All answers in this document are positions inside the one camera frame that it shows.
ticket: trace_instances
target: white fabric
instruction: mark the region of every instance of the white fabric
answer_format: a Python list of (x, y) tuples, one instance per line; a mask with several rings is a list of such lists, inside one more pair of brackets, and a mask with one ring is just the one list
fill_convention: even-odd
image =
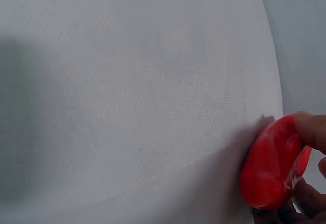
[(245, 223), (282, 116), (262, 0), (0, 0), (1, 223)]

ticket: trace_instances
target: hand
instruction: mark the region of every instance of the hand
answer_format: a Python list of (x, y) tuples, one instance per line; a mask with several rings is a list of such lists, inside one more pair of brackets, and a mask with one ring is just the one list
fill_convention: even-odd
[[(300, 112), (295, 118), (301, 140), (310, 147), (326, 154), (326, 115), (312, 116)], [(319, 170), (326, 177), (326, 158), (319, 162)], [(326, 194), (320, 194), (301, 179), (295, 188), (293, 199), (301, 210), (297, 213), (292, 200), (279, 210), (253, 210), (255, 224), (325, 224)]]

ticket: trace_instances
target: white mesh surface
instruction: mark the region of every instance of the white mesh surface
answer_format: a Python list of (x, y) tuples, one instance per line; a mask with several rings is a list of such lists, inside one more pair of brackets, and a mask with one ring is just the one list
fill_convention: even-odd
[(0, 97), (1, 223), (245, 223), (282, 116), (262, 0), (0, 0)]

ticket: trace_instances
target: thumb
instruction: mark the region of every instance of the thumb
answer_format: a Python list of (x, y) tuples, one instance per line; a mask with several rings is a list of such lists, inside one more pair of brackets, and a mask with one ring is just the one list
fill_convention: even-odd
[(320, 172), (322, 173), (322, 175), (326, 178), (326, 158), (322, 159), (319, 162), (318, 168), (319, 168)]
[(326, 115), (312, 116), (307, 112), (299, 112), (295, 117), (295, 125), (304, 144), (326, 154)]

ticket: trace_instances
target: red object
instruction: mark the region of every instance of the red object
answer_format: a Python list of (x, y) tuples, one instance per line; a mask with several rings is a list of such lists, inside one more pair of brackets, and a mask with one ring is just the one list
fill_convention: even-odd
[(307, 167), (312, 149), (300, 141), (294, 117), (269, 124), (250, 148), (241, 173), (241, 190), (254, 208), (282, 207)]

